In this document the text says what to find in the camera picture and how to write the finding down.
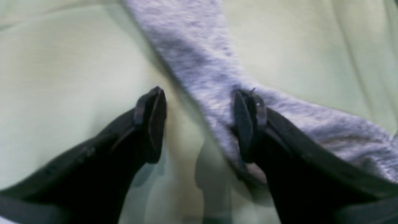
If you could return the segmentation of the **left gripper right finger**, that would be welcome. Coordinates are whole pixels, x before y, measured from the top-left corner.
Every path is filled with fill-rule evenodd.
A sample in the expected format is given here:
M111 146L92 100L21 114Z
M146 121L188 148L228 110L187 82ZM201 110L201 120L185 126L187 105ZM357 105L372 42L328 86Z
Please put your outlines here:
M252 91L235 91L233 111L240 155L265 173L282 224L397 223L397 184L326 151Z

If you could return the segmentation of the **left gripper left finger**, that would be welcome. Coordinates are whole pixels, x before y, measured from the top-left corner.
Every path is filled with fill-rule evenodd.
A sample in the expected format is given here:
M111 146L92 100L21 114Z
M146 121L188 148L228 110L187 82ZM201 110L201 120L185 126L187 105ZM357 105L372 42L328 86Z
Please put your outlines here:
M1 190L1 219L16 224L116 224L135 174L158 163L167 103L160 87L97 136Z

